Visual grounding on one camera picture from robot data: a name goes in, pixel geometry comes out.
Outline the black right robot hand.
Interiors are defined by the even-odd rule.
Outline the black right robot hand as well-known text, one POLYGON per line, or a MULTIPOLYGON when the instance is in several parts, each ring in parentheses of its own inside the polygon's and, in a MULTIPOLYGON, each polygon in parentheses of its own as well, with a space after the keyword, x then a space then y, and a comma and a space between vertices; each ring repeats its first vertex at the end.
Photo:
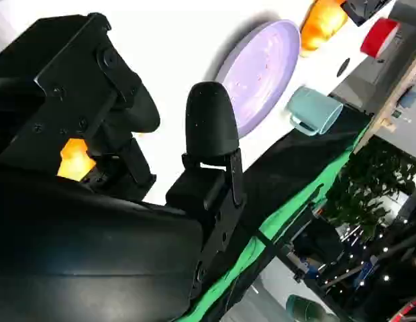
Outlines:
POLYGON ((195 84, 165 205, 134 133, 160 116, 100 13, 34 22, 0 53, 0 321, 174 321, 246 204, 238 130, 195 84))

